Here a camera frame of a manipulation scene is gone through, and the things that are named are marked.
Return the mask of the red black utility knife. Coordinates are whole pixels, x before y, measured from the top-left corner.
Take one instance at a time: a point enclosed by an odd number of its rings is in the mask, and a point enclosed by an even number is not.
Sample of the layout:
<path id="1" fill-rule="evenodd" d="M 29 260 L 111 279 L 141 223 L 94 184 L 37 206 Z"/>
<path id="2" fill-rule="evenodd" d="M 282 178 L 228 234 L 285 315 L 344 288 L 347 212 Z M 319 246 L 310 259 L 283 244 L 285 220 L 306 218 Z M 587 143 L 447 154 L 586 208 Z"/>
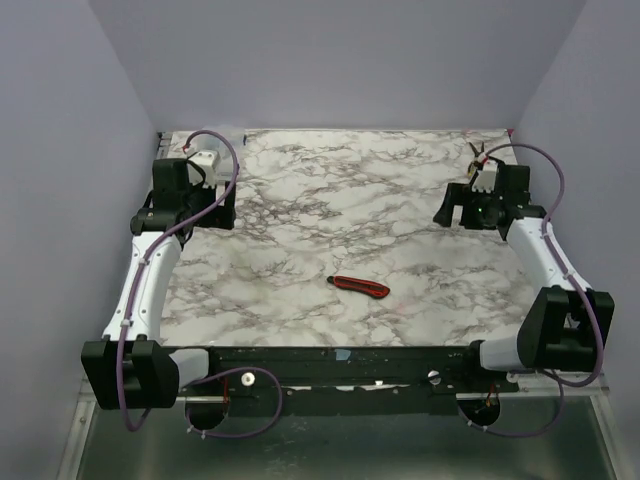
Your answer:
<path id="1" fill-rule="evenodd" d="M 383 284 L 353 277 L 333 275 L 327 277 L 327 282 L 338 289 L 361 293 L 373 299 L 384 299 L 391 292 Z"/>

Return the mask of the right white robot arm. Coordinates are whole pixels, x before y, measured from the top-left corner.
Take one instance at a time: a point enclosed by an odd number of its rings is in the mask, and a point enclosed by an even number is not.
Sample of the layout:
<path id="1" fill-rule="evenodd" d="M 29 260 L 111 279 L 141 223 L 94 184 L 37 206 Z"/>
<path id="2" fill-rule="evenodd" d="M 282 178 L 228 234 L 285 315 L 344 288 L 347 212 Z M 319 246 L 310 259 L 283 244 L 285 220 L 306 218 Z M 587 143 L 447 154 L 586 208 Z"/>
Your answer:
<path id="1" fill-rule="evenodd" d="M 481 368 L 492 371 L 557 369 L 593 371 L 602 359 L 614 301 L 592 289 L 571 265 L 531 202 L 530 171 L 494 159 L 477 163 L 466 183 L 448 184 L 434 221 L 448 227 L 455 207 L 469 230 L 496 230 L 514 251 L 537 296 L 518 332 L 476 345 Z"/>

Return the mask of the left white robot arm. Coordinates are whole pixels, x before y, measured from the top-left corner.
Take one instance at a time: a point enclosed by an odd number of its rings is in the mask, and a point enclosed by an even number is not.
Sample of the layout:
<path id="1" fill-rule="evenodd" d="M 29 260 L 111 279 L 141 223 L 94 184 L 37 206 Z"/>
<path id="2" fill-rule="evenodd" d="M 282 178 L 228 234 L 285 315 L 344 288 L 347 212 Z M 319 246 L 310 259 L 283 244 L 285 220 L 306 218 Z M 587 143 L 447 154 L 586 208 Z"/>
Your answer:
<path id="1" fill-rule="evenodd" d="M 104 410 L 169 408 L 179 391 L 207 376 L 202 348 L 159 343 L 170 278 L 194 228 L 230 230 L 239 164 L 213 153 L 155 161 L 152 188 L 130 221 L 132 250 L 114 314 L 81 363 Z"/>

